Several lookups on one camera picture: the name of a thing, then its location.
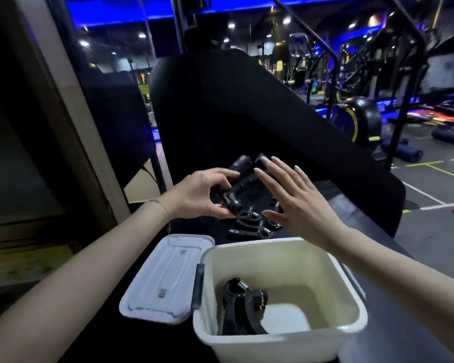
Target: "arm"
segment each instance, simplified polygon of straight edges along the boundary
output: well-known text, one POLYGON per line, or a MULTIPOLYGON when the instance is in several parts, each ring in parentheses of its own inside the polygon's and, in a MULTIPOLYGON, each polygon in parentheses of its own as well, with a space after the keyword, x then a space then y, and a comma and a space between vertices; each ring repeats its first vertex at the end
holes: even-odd
POLYGON ((0 362, 58 360, 171 219, 232 217, 214 206, 209 192, 217 184, 230 188, 226 176, 238 175, 220 168, 195 172, 38 283, 0 316, 0 362))
POLYGON ((345 226, 300 168, 262 161, 279 183, 256 173, 284 209, 263 214, 382 287, 454 353, 454 279, 345 226))

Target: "thin bracelet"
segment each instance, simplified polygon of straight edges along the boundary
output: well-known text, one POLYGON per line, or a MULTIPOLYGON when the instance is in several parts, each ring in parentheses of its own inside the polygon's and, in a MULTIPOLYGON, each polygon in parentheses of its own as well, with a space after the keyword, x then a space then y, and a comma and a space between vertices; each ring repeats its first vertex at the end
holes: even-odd
POLYGON ((156 202, 157 204, 160 204, 160 205, 162 206, 162 208, 165 209, 166 213, 167 213, 168 215, 170 215, 170 212, 168 211, 168 209, 167 209, 167 208, 165 207, 165 205, 163 205, 160 201, 158 201, 158 200, 155 199, 155 198, 152 198, 150 201, 154 201, 154 202, 156 202))

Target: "white plastic container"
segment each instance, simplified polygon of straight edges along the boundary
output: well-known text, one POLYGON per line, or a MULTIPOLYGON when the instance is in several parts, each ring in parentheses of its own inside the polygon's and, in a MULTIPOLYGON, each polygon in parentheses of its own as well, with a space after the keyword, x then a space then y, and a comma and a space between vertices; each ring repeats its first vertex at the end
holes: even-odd
POLYGON ((366 326, 365 306, 338 261, 302 238, 215 246, 202 262, 202 303, 194 312, 194 330, 221 363, 330 361, 366 326), (261 325, 269 335, 218 335, 222 288, 234 277, 268 292, 261 325))
POLYGON ((337 260, 302 238, 219 246, 208 236, 163 238, 123 295, 120 312, 178 324, 192 309, 196 335, 221 363, 330 361, 367 323, 365 306, 337 260), (235 277, 267 291, 261 325, 268 335, 218 335, 223 287, 235 277))

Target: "white lid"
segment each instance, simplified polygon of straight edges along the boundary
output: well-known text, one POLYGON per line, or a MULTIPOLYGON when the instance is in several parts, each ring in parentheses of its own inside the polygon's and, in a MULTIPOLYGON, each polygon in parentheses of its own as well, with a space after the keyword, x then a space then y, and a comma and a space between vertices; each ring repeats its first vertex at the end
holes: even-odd
POLYGON ((123 316, 176 325, 191 312, 196 266, 209 236, 170 234, 155 247, 120 302, 123 316))

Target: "black table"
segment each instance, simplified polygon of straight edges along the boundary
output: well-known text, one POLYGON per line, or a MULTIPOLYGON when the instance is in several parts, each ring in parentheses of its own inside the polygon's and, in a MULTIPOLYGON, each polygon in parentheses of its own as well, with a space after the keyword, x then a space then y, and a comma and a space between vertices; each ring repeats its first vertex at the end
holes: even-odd
MULTIPOLYGON (((392 250, 410 256, 333 184, 328 182, 316 185, 345 224, 392 250)), ((226 233, 231 226, 216 219, 176 219, 171 226, 172 233, 210 235, 216 244, 230 242, 226 233)), ((61 361, 101 361, 111 358, 120 359, 118 361, 121 362, 192 358, 201 362, 217 361, 212 349, 197 339, 191 317, 180 325, 169 326, 129 319, 119 312, 122 295, 148 255, 165 235, 164 229, 155 237, 61 361)), ((276 237, 279 238, 289 236, 284 229, 276 232, 276 237)), ((345 343, 339 353, 341 363, 454 362, 454 355, 391 297, 363 277, 356 275, 356 279, 366 293, 364 303, 368 311, 368 325, 362 333, 345 343)))

